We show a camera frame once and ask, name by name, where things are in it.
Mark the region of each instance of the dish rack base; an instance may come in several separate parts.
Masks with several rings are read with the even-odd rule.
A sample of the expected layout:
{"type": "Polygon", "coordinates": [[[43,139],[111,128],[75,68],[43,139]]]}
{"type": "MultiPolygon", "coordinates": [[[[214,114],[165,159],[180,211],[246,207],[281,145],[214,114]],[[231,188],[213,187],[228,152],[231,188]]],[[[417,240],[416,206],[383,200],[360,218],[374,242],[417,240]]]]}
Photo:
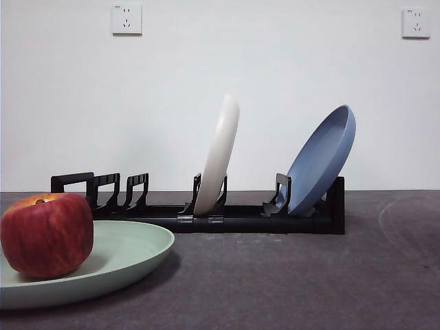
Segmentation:
{"type": "Polygon", "coordinates": [[[192,199],[185,205],[148,205],[149,174],[133,175],[126,181],[126,198],[118,204],[120,174],[95,176],[93,172],[57,175],[51,178],[51,192],[63,193],[65,185],[86,182],[86,200],[94,220],[123,220],[152,223],[168,228],[174,233],[190,232],[268,232],[268,233],[311,233],[344,234],[344,178],[337,177],[328,189],[325,198],[316,203],[312,210],[299,217],[288,215],[291,199],[292,179],[283,174],[276,175],[276,190],[270,200],[261,205],[228,205],[228,176],[223,181],[223,190],[215,207],[209,214],[196,217],[193,214],[199,193],[201,174],[194,176],[192,199]],[[100,186],[114,184],[113,193],[103,204],[98,205],[100,186]],[[133,187],[143,185],[142,194],[132,203],[133,187]],[[285,186],[284,202],[277,203],[280,187],[285,186]]]}

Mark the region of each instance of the plate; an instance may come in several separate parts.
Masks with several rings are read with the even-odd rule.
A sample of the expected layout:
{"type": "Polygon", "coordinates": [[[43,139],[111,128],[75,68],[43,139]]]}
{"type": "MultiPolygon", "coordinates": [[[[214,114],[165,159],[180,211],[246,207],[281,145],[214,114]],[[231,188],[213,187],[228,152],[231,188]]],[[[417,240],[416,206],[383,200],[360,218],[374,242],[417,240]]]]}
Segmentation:
{"type": "Polygon", "coordinates": [[[217,121],[214,140],[201,176],[200,189],[194,207],[196,216],[208,214],[219,198],[234,146],[239,117],[239,104],[231,95],[226,94],[217,121]]]}
{"type": "Polygon", "coordinates": [[[147,223],[94,221],[89,257],[71,274],[34,280],[13,270],[1,254],[1,309],[72,303],[115,291],[140,280],[166,257],[174,235],[147,223]]]}
{"type": "MultiPolygon", "coordinates": [[[[349,156],[355,132],[355,116],[348,105],[330,113],[313,132],[287,172],[291,177],[289,215],[311,210],[328,191],[349,156]]],[[[285,195],[283,186],[278,206],[285,195]]]]}

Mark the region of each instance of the apple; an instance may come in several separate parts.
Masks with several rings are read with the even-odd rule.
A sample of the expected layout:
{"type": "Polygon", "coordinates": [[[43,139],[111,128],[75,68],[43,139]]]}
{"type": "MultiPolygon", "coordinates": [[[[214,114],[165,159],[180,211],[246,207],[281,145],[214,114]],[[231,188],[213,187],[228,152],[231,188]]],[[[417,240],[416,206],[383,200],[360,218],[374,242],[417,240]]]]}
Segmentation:
{"type": "Polygon", "coordinates": [[[35,278],[75,270],[94,243],[91,209],[84,197],[44,193],[22,199],[1,218],[1,247],[10,266],[35,278]]]}

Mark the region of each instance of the table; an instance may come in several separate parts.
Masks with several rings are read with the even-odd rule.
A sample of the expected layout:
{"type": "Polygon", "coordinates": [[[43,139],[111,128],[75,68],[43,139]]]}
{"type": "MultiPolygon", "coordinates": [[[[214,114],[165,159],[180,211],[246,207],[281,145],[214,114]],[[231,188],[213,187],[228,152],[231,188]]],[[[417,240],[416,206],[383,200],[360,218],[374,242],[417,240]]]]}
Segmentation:
{"type": "MultiPolygon", "coordinates": [[[[270,194],[231,192],[227,203],[270,194]]],[[[2,212],[26,195],[2,193],[2,212]]],[[[345,235],[176,234],[141,281],[70,305],[0,311],[1,330],[440,329],[440,191],[345,198],[345,235]]]]}

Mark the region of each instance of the electrical outlet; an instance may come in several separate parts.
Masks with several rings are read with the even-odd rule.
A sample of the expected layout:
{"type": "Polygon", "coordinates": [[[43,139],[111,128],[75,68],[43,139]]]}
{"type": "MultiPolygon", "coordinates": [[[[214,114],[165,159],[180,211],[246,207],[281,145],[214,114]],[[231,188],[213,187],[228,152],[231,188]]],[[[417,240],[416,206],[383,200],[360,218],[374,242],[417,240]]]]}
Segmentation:
{"type": "Polygon", "coordinates": [[[431,37],[429,10],[425,8],[405,8],[403,10],[404,38],[428,39],[431,37]]]}
{"type": "Polygon", "coordinates": [[[142,5],[113,5],[113,34],[142,34],[142,5]]]}

